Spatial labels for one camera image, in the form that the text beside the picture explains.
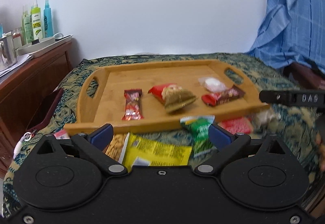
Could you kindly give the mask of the person's hand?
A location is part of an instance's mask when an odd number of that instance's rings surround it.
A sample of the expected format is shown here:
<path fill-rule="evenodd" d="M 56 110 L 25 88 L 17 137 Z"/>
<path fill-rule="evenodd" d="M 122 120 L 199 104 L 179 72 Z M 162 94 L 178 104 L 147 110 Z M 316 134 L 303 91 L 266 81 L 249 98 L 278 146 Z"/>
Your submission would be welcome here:
<path fill-rule="evenodd" d="M 318 153 L 319 153 L 319 167 L 322 172 L 325 171 L 325 145 L 324 141 L 322 140 L 322 137 L 319 133 L 316 135 L 315 140 L 317 146 L 318 146 Z"/>

